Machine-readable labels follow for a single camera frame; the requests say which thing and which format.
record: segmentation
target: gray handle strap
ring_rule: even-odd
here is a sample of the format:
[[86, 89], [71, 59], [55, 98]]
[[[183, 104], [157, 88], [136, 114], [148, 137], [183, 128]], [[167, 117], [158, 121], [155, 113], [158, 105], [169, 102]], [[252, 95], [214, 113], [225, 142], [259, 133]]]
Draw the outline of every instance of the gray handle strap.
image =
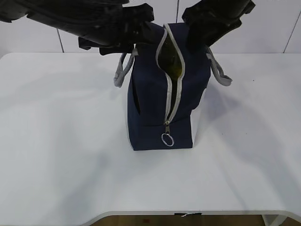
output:
[[122, 85], [123, 85], [123, 82], [124, 82], [124, 78], [126, 77], [126, 75], [128, 74], [128, 72], [131, 70], [132, 66], [133, 66], [133, 63], [134, 63], [134, 58], [135, 56], [138, 55], [138, 51], [136, 49], [133, 50], [129, 60], [128, 60], [128, 63], [125, 67], [125, 69], [123, 69], [123, 63], [124, 63], [124, 60], [127, 56], [127, 53], [123, 53], [120, 57], [120, 60], [119, 60], [119, 64], [118, 64], [118, 67], [117, 67], [117, 71], [115, 73], [115, 78], [114, 78], [114, 85], [116, 87], [119, 87], [121, 88]]
[[206, 52], [208, 59], [211, 61], [211, 69], [215, 79], [223, 86], [230, 86], [233, 80], [225, 75], [221, 65], [217, 62], [213, 52], [208, 46], [206, 46]]

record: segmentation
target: insulated lunch bag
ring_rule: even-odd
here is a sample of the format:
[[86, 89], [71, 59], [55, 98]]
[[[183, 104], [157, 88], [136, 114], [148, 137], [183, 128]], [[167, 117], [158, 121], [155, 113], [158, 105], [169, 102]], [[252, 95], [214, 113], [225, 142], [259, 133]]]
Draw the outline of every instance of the insulated lunch bag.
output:
[[136, 44], [126, 68], [121, 56], [114, 78], [121, 87], [133, 66], [127, 97], [129, 139], [135, 151], [192, 148], [198, 129], [200, 101], [211, 69], [217, 81], [229, 86], [209, 47], [186, 49], [185, 23], [150, 23], [155, 44]]

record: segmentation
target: zipper pull ring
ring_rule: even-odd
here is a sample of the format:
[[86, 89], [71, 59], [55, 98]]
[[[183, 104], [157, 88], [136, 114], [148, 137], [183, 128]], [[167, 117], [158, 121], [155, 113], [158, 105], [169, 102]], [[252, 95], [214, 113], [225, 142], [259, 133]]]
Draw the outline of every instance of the zipper pull ring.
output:
[[166, 122], [164, 123], [164, 125], [165, 125], [165, 133], [163, 133], [163, 134], [161, 135], [161, 139], [162, 139], [163, 143], [164, 143], [166, 146], [172, 147], [172, 146], [174, 146], [174, 139], [173, 139], [173, 137], [170, 135], [170, 127], [169, 127], [169, 124], [170, 124], [170, 121], [166, 121]]

